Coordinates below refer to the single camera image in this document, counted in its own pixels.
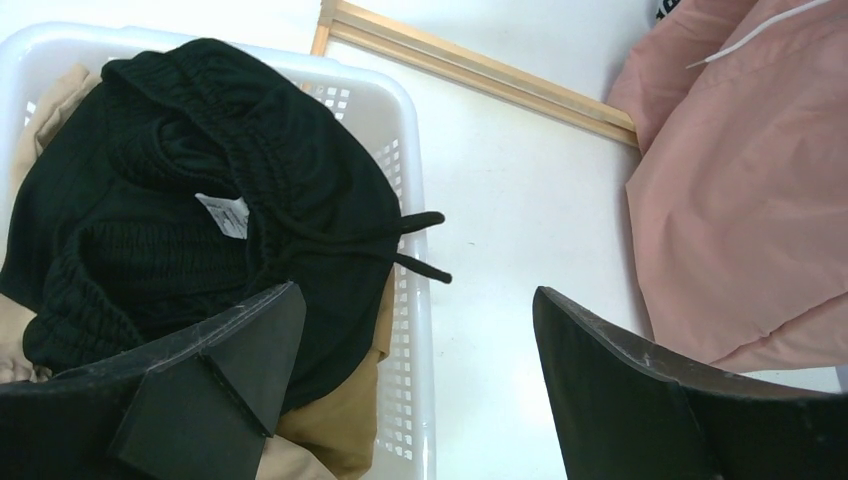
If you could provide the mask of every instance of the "pink clothing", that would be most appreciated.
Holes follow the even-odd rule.
[[[609,98],[656,341],[727,370],[848,363],[848,0],[686,69],[808,2],[684,0]]]

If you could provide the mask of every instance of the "black drawstring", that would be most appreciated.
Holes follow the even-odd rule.
[[[357,232],[351,235],[328,235],[323,232],[317,232],[304,226],[300,222],[295,221],[283,212],[275,213],[277,214],[277,218],[287,229],[291,230],[300,237],[315,242],[308,247],[301,249],[301,251],[319,253],[323,255],[344,255],[353,253],[367,257],[380,258],[397,263],[419,275],[432,278],[433,280],[438,280],[442,283],[451,283],[453,280],[451,274],[428,265],[417,258],[398,252],[388,254],[385,252],[375,252],[369,248],[367,243],[372,240],[381,240],[394,235],[415,233],[434,225],[440,225],[445,222],[445,216],[439,212],[423,212],[407,215],[391,223],[380,225],[377,228]]]

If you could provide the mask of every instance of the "white table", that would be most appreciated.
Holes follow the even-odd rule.
[[[359,0],[365,8],[602,99],[655,0]],[[0,0],[0,41],[49,20],[137,25],[308,52],[319,0]],[[418,109],[433,284],[438,477],[565,478],[533,336],[531,301],[552,286],[644,333],[622,185],[638,155],[355,48],[328,56],[386,73]],[[761,378],[836,390],[833,369]]]

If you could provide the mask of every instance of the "drawstring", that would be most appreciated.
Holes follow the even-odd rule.
[[[381,240],[395,235],[406,235],[408,233],[424,230],[425,228],[432,227],[434,225],[440,225],[445,222],[445,216],[439,212],[423,212],[406,215],[392,221],[391,223],[350,235],[328,235],[323,232],[317,232],[304,226],[300,222],[297,222],[283,212],[276,213],[277,218],[287,229],[302,238],[315,242],[301,251],[322,255],[357,254],[366,257],[379,258],[397,263],[419,275],[432,278],[433,280],[438,280],[442,283],[451,283],[451,281],[453,281],[451,274],[428,265],[417,258],[398,252],[375,252],[369,248],[368,245],[368,242],[373,240]]]
[[[790,10],[787,10],[787,11],[781,13],[781,14],[775,15],[775,16],[771,17],[770,19],[766,20],[765,22],[761,23],[760,26],[753,29],[751,31],[751,33],[749,33],[748,35],[745,35],[744,37],[742,37],[741,40],[734,43],[733,45],[731,45],[727,48],[724,48],[722,50],[719,50],[717,53],[710,55],[709,57],[701,60],[700,62],[695,62],[695,63],[687,66],[686,68],[688,69],[688,68],[692,68],[692,67],[697,67],[698,65],[710,63],[712,61],[718,60],[721,57],[730,55],[731,53],[733,53],[736,50],[739,50],[740,48],[745,46],[746,43],[753,40],[753,38],[756,37],[757,35],[759,35],[760,33],[762,33],[763,30],[774,25],[775,23],[780,22],[782,20],[786,20],[787,18],[790,18],[790,17],[794,17],[795,15],[798,15],[800,13],[804,13],[811,8],[818,7],[819,5],[824,5],[825,3],[829,2],[829,1],[830,0],[813,0],[811,2],[805,3],[804,5],[797,6],[795,8],[790,9]]]

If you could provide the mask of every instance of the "clothing tag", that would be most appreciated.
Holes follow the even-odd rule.
[[[202,193],[194,194],[200,203],[206,207],[212,220],[218,224],[221,233],[231,238],[247,238],[247,220],[250,210],[243,198],[230,200],[229,198],[207,197]]]

